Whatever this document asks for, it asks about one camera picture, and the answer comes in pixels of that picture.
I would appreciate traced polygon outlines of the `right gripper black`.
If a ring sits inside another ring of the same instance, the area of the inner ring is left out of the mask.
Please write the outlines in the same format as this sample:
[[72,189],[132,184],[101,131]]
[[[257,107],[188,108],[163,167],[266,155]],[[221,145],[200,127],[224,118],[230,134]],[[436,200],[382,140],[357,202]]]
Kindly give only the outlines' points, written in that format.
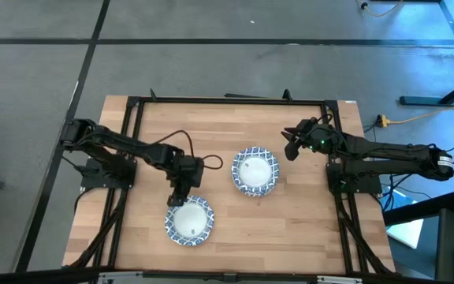
[[294,161],[300,148],[310,148],[313,152],[332,155],[341,147],[341,136],[334,127],[322,124],[318,118],[303,119],[297,127],[284,128],[281,135],[288,141],[285,156]]

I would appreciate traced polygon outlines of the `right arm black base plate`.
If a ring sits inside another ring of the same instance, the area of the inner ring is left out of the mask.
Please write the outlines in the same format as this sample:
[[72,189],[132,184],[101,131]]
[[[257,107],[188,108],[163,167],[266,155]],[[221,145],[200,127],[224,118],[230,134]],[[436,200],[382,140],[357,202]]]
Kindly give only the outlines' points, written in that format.
[[329,163],[326,175],[332,193],[381,193],[379,177],[365,161]]

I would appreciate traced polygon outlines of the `black aluminium table frame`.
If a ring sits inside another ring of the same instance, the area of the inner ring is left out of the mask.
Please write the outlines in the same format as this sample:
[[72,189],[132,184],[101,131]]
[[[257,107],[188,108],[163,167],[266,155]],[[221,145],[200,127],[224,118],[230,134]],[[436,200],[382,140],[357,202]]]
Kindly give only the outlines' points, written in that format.
[[[192,195],[214,210],[210,237],[196,247],[171,241],[165,231],[171,192],[163,172],[139,162],[128,193],[115,267],[118,270],[247,272],[279,274],[345,273],[337,211],[326,178],[327,158],[302,151],[285,158],[281,130],[320,117],[322,105],[281,99],[146,99],[128,109],[127,98],[106,97],[99,123],[152,142],[163,139],[205,156],[202,184]],[[238,151],[260,145],[281,165],[274,191],[249,197],[233,184],[230,167]]]

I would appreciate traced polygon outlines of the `white paper sheet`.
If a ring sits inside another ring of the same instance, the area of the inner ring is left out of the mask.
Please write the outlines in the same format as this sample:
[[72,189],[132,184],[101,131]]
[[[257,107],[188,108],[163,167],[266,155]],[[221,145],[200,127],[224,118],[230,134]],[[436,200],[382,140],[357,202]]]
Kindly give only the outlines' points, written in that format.
[[[417,201],[397,190],[393,191],[393,205],[389,208],[396,209],[406,205],[416,204]],[[422,230],[423,219],[416,219],[398,225],[387,226],[389,237],[401,242],[411,249],[417,249]]]

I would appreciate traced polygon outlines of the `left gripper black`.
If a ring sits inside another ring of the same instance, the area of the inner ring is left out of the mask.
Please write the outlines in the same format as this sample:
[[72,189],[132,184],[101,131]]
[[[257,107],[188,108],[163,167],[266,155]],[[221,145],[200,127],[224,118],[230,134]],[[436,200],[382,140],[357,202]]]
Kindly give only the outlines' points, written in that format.
[[202,181],[204,171],[204,161],[199,157],[192,157],[191,155],[182,155],[173,161],[173,170],[170,174],[170,184],[175,187],[179,183],[177,193],[173,192],[168,200],[168,207],[179,207],[180,202],[185,202],[191,187],[199,188]]

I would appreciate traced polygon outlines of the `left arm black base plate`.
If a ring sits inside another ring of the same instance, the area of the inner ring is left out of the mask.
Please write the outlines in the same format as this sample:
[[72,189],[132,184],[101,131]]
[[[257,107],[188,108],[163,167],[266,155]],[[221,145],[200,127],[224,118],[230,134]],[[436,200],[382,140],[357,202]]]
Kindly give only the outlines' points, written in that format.
[[86,189],[129,189],[133,186],[135,181],[137,162],[136,160],[128,159],[126,164],[128,173],[124,177],[111,177],[108,172],[102,168],[101,163],[89,158],[82,171],[80,186]]

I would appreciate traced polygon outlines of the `blue patterned paper bowl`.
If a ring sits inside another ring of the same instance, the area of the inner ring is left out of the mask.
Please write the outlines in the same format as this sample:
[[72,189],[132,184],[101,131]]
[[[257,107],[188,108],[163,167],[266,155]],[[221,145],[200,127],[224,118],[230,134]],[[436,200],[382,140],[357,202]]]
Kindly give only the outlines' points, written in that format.
[[276,187],[280,167],[276,156],[264,147],[245,148],[235,154],[231,176],[237,189],[247,196],[266,196]]
[[179,245],[193,247],[205,242],[214,227],[214,210],[201,196],[189,196],[180,207],[169,207],[165,229]]

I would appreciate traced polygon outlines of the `silver rail bracket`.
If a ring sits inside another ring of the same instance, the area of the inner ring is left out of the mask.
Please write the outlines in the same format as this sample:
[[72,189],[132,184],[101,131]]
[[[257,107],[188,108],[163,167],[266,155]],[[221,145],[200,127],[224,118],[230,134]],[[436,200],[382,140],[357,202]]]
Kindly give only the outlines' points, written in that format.
[[363,284],[363,280],[361,278],[318,275],[317,284]]
[[142,278],[142,271],[114,271],[114,272],[103,272],[99,274],[96,284],[114,284],[115,280],[130,279],[130,278]]

